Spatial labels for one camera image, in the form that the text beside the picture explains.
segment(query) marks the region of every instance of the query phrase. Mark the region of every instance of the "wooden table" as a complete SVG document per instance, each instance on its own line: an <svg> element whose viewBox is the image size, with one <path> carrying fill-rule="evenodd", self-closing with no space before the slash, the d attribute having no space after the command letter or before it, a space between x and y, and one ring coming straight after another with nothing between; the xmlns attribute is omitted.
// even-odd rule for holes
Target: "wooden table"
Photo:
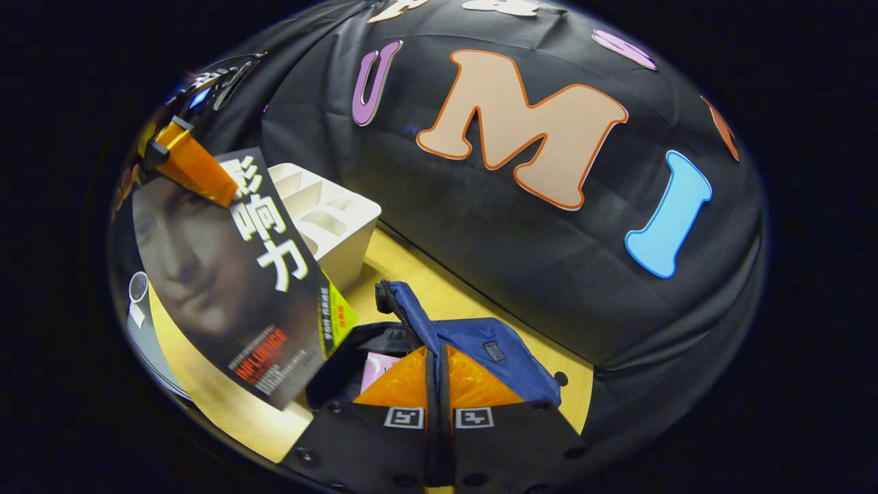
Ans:
<svg viewBox="0 0 878 494"><path fill-rule="evenodd" d="M531 330L409 242L384 229L373 233L359 279L342 293L359 315L360 324L396 320L393 314L375 309L374 287L382 278L408 283L431 319L496 317L509 324L551 374L561 371L567 375L569 384L561 388L560 410L573 428L582 430L592 394L590 364ZM171 321L151 285L149 303L162 351L196 406L244 446L271 461L281 461L312 420L304 395L284 410L261 401L223 375L192 346ZM450 488L429 491L451 492Z"/></svg>

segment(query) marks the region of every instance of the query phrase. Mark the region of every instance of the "pink card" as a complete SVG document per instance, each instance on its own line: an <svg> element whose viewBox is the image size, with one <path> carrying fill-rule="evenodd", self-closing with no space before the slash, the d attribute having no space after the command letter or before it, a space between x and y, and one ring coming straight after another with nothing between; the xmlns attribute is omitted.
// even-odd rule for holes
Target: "pink card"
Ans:
<svg viewBox="0 0 878 494"><path fill-rule="evenodd" d="M360 384L360 394L371 386L373 382L377 381L379 377L384 375L387 369L393 367L393 364L400 360L402 359L369 352L369 355L366 357L366 365L363 367L363 383Z"/></svg>

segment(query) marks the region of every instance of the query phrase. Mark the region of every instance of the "black background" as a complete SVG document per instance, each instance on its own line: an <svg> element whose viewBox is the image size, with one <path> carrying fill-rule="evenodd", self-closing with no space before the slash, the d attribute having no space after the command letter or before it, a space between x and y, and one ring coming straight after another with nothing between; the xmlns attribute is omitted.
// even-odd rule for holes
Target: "black background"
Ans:
<svg viewBox="0 0 878 494"><path fill-rule="evenodd" d="M717 95L711 103L759 160L774 236L765 299L728 371L583 491L876 489L876 4L584 5ZM183 70L302 6L29 2L3 15L16 432L5 491L281 489L193 426L120 351L102 228L114 163Z"/></svg>

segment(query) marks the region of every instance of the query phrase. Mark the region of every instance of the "orange-outlined letter m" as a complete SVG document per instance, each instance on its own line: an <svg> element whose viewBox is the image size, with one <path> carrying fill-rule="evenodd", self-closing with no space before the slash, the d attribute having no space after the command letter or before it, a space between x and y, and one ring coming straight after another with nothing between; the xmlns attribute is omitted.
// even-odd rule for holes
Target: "orange-outlined letter m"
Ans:
<svg viewBox="0 0 878 494"><path fill-rule="evenodd" d="M515 62L501 54L451 54L457 79L433 128L418 134L422 149L451 159L472 152L466 128L476 112L485 167L496 170L543 139L534 159L518 165L518 185L555 206L575 211L585 202L582 183L607 134L628 111L595 88L572 84L530 105Z"/></svg>

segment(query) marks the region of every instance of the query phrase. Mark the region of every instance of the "letter m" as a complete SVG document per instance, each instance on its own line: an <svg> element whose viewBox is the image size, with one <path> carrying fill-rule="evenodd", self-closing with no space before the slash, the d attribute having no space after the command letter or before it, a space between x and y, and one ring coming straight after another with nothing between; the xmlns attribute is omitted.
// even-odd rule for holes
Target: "letter m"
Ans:
<svg viewBox="0 0 878 494"><path fill-rule="evenodd" d="M518 165L515 181L557 207L575 211L585 196L582 183L607 134L628 120L628 111L595 88L572 84L536 105L528 103L515 62L477 50L451 54L457 79L433 128L418 134L422 149L450 159L472 152L466 129L479 114L482 159L496 170L542 139L534 159Z"/></svg>

